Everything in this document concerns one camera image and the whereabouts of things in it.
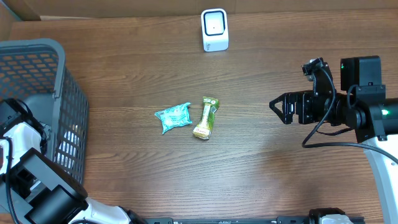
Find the yellow green snack packet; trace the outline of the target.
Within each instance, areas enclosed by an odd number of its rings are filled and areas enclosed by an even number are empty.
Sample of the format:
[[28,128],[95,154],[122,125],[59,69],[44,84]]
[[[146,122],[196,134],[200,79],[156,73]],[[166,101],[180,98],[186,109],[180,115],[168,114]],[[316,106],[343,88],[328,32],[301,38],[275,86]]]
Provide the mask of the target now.
[[196,138],[209,140],[215,122],[215,113],[220,104],[219,100],[212,97],[203,97],[203,113],[200,122],[193,129]]

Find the mint green wipes packet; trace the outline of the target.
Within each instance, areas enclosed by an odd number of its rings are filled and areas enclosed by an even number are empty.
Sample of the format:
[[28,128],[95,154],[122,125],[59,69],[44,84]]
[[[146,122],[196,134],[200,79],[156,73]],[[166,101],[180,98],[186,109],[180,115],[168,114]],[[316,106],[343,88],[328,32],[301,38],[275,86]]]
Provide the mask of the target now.
[[187,102],[154,113],[154,115],[161,120],[162,134],[165,134],[173,128],[192,124],[188,110],[190,105],[191,103]]

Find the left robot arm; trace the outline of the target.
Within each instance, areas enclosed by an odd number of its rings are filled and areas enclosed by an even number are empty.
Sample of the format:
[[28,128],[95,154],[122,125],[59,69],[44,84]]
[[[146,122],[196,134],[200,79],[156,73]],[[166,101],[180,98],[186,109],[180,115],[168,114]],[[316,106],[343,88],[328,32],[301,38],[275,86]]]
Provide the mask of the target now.
[[1,101],[1,206],[15,223],[144,223],[139,215],[88,196],[46,158],[47,134],[29,107]]

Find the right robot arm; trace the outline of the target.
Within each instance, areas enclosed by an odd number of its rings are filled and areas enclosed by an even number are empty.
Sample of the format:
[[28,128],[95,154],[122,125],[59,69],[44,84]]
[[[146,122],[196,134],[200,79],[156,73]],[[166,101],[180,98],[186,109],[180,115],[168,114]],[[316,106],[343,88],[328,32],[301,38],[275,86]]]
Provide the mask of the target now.
[[[371,166],[385,223],[397,223],[397,99],[387,98],[377,55],[340,60],[341,91],[337,92],[329,65],[315,58],[302,65],[312,90],[288,92],[269,103],[284,124],[298,116],[300,124],[315,124],[303,148],[358,147]],[[310,138],[321,125],[345,125],[339,135],[354,131],[356,142],[321,142]]]

